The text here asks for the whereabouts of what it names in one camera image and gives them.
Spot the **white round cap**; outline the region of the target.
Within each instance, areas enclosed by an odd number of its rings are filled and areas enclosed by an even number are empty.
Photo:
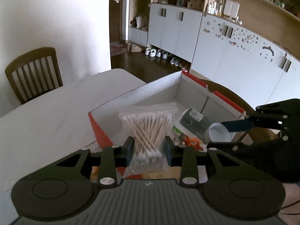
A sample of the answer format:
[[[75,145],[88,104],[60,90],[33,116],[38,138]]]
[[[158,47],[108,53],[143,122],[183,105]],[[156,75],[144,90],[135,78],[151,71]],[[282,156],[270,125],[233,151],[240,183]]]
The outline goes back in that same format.
[[[227,128],[221,123],[212,123],[204,133],[204,140],[206,144],[211,142],[223,143],[231,141]]]

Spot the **red orange keychain toy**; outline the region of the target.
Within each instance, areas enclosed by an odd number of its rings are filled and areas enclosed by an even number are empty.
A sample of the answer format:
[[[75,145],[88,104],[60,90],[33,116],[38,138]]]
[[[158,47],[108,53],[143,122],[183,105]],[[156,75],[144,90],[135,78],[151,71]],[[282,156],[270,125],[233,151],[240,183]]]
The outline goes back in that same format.
[[[186,146],[193,147],[197,151],[203,151],[203,147],[202,147],[203,142],[199,140],[197,137],[189,138],[188,136],[183,136],[182,142]]]

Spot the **white green wipes pack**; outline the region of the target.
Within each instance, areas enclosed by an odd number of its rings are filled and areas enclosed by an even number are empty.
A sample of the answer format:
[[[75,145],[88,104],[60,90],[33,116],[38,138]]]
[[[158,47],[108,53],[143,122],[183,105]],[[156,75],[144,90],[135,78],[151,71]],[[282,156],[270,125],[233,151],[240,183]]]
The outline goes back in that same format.
[[[178,134],[183,133],[191,139],[198,138],[205,143],[205,132],[213,123],[214,121],[191,107],[178,117],[174,127]]]

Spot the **cotton swabs bag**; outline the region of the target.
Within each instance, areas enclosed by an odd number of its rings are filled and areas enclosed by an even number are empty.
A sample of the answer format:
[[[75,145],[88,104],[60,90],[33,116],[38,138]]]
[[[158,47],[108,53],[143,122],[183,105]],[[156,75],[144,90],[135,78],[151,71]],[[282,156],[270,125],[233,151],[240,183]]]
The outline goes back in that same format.
[[[129,166],[123,177],[168,170],[165,137],[178,114],[175,102],[151,106],[127,106],[118,110],[124,131],[134,139]]]

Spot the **near wooden chair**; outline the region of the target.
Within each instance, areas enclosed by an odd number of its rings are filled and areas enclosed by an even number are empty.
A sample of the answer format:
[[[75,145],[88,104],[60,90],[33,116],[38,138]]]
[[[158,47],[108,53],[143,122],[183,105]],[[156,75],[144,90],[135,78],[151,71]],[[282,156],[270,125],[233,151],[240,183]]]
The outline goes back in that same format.
[[[246,115],[254,112],[254,109],[247,102],[228,88],[206,79],[202,79],[202,81],[207,84],[207,89],[210,92],[219,92],[223,96],[227,97],[229,100],[243,108],[244,111],[246,111]],[[237,132],[232,139],[232,142],[241,142],[245,145],[251,145],[252,143],[263,143],[278,138],[279,137],[270,129],[254,127],[247,132]]]

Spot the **wooden chair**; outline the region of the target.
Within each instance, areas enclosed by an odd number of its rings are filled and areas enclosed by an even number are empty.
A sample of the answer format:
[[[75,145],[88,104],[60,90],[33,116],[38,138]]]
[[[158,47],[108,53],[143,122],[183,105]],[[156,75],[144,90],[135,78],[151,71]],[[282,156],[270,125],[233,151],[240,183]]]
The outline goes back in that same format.
[[[223,96],[227,97],[229,100],[243,108],[244,111],[246,111],[246,115],[254,112],[254,109],[247,102],[228,88],[206,79],[202,79],[202,81],[207,84],[207,89],[210,92],[219,92]],[[247,132],[237,132],[232,139],[232,142],[241,142],[245,145],[251,145],[252,143],[263,143],[278,138],[279,137],[270,129],[254,127]]]
[[[22,105],[64,85],[53,47],[19,56],[6,67],[5,74]]]

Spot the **red cardboard shoe box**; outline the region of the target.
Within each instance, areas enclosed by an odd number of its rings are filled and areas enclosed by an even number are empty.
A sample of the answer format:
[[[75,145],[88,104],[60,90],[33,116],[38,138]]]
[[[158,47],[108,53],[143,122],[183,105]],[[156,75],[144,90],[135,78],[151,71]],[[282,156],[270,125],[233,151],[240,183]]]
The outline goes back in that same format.
[[[121,95],[89,112],[101,148],[121,146],[127,137],[135,145],[130,160],[117,170],[124,178],[140,179],[168,169],[164,140],[188,136],[206,151],[206,132],[218,132],[223,121],[240,120],[245,110],[187,72],[174,73]]]

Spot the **white shoes row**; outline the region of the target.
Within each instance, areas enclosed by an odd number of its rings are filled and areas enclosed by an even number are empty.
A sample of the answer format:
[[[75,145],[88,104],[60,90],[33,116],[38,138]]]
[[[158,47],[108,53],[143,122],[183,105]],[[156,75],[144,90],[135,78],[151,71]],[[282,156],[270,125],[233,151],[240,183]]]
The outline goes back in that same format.
[[[165,50],[147,47],[144,54],[146,56],[149,56],[150,58],[167,60],[171,65],[180,68],[184,72],[188,72],[190,70],[190,62],[179,58]]]

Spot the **far wooden chair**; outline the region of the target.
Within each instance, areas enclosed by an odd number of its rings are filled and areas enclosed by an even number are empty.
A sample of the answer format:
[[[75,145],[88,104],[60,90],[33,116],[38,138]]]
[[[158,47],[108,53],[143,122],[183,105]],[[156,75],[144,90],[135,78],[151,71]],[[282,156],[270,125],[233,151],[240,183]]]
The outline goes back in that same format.
[[[6,67],[5,74],[22,105],[64,85],[53,47],[19,56]]]

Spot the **dark wooden door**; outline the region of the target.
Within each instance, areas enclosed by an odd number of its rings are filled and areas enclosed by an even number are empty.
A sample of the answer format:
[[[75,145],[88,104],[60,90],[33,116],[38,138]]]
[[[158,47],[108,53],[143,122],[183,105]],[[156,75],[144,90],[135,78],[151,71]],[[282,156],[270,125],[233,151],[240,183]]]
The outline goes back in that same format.
[[[122,34],[122,2],[109,0],[109,38],[110,43],[119,42]]]

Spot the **white wall cabinet unit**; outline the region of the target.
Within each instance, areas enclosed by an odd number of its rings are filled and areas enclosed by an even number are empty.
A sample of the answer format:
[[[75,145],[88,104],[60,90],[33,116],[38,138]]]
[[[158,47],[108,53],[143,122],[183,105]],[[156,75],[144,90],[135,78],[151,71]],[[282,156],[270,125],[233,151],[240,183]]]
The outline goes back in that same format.
[[[250,106],[299,97],[299,19],[265,0],[130,0],[146,45],[188,61]]]

